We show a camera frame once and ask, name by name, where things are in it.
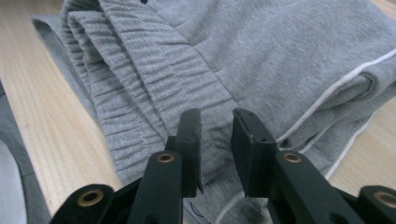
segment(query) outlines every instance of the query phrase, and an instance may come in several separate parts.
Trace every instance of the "wrinkled fabric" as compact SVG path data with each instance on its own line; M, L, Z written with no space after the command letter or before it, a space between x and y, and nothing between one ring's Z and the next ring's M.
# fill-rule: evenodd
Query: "wrinkled fabric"
M176 134L181 112L201 109L205 194L185 202L190 223L268 221L264 200L233 200L234 108L327 174L396 94L395 21L369 1L69 0L34 25L124 184Z

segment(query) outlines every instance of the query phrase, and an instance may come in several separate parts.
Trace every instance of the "wooden table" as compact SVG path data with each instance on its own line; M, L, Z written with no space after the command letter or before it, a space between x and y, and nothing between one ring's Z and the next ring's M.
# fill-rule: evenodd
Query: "wooden table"
M396 6L375 0L396 18ZM106 140L41 43L30 18L58 13L60 1L0 0L0 79L49 210L90 183L120 187ZM396 99L383 106L331 182L357 194L364 185L396 189Z

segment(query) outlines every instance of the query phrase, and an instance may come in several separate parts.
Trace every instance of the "fabric fold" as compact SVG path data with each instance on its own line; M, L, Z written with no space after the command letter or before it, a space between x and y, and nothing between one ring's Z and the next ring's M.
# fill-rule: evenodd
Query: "fabric fold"
M163 150L181 112L201 109L205 195L185 202L190 223L268 220L265 201L237 197L234 108L326 175L396 94L396 25L369 1L68 0L60 19L34 24L94 111L122 183Z

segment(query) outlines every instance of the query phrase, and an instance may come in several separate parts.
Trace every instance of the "light wood tabletop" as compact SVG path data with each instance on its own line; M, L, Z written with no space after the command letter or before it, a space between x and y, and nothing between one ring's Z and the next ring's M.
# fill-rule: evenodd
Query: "light wood tabletop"
M396 18L392 0L375 2ZM32 15L58 13L61 5L53 0L0 0L0 79L52 214L87 184L120 188L100 128L31 23ZM396 189L395 111L393 99L376 113L332 176L336 187L355 195L364 185Z

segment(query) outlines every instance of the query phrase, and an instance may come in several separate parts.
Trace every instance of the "gray floor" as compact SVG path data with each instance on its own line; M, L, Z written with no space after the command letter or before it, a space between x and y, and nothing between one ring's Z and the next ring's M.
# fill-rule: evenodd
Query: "gray floor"
M27 219L29 224L50 222L50 212L38 185L35 171L12 115L7 96L0 82L0 139L7 145L17 162L23 184Z

